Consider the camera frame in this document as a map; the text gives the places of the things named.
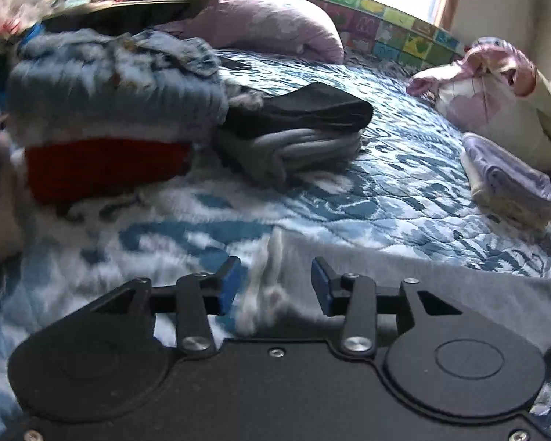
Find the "blue white patterned quilt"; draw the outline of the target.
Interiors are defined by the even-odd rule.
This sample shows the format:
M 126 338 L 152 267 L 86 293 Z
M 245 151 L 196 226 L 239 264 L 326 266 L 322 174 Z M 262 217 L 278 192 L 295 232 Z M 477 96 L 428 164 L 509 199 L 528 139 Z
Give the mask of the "blue white patterned quilt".
M 238 256 L 250 267 L 274 229 L 322 243 L 478 271 L 471 293 L 551 334 L 551 246 L 471 197 L 460 133 L 405 91 L 406 72 L 357 56 L 345 65 L 229 50 L 227 80 L 278 96 L 319 82 L 369 101 L 367 146 L 343 165 L 256 185 L 201 150 L 168 182 L 57 211 L 14 196 L 21 255 L 0 266 L 0 434 L 18 417 L 8 358 L 30 334 L 134 277 L 169 285 Z

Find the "folded grey garment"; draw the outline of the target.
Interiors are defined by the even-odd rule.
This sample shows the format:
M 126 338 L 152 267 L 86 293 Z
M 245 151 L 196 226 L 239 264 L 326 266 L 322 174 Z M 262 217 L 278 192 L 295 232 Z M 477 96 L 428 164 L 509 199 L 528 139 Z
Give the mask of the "folded grey garment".
M 363 142 L 362 130 L 343 133 L 288 129 L 242 139 L 225 129 L 218 129 L 214 138 L 219 153 L 263 185 L 283 185 L 291 173 L 354 159 Z

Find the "black folded garment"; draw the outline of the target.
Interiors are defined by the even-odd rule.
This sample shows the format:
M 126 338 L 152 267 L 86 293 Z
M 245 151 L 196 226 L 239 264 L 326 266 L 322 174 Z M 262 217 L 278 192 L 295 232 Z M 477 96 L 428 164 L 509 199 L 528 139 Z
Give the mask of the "black folded garment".
M 221 128 L 240 139 L 293 129 L 354 133 L 365 129 L 372 117 L 368 101 L 326 84 L 311 83 L 281 96 L 244 88 L 229 98 Z

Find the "folded pale yellow garment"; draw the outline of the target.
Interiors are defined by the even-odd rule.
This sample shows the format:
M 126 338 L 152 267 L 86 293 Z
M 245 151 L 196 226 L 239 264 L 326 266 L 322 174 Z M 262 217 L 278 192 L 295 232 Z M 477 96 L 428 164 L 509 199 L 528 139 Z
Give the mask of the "folded pale yellow garment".
M 551 208 L 530 208 L 511 198 L 493 194 L 466 153 L 461 154 L 460 160 L 470 184 L 471 197 L 481 208 L 530 228 L 544 228 L 551 222 Z

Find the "folded red garment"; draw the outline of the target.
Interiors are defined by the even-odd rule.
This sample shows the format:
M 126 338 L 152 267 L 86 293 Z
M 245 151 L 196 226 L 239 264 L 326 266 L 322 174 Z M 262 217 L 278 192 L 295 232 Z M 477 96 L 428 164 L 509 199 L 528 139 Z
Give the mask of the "folded red garment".
M 40 205 L 119 195 L 186 174 L 190 142 L 145 139 L 80 139 L 24 150 L 26 184 Z

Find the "pink white bundled duvet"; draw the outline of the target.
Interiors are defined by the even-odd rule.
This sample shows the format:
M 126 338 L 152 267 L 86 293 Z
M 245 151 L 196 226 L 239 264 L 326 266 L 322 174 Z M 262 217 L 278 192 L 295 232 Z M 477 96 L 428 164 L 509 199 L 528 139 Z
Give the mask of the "pink white bundled duvet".
M 407 93 L 432 94 L 436 111 L 460 132 L 551 171 L 551 81 L 511 43 L 480 38 L 462 59 L 412 77 Z

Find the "colourful alphabet play mat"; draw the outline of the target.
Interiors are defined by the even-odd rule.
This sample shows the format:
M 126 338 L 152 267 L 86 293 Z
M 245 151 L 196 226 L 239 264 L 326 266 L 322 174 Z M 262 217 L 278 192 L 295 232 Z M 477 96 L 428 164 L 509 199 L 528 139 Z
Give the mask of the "colourful alphabet play mat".
M 466 45 L 449 32 L 374 0 L 307 0 L 323 9 L 352 52 L 412 70 L 453 63 Z

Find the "folded blue denim garment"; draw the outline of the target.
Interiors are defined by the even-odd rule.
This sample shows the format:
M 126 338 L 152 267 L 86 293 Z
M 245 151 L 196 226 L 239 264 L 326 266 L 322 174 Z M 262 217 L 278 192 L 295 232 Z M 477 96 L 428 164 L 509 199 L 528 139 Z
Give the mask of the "folded blue denim garment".
M 18 48 L 6 127 L 23 147 L 106 136 L 204 142 L 229 108 L 220 66 L 199 38 L 41 33 Z

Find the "lilac pillow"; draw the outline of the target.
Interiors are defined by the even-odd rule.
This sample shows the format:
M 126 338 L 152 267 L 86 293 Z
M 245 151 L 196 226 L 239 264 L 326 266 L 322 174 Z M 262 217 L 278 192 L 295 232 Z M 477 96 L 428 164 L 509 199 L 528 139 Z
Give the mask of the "lilac pillow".
M 211 0 L 196 16 L 156 27 L 181 39 L 341 64 L 344 48 L 328 14 L 306 0 Z

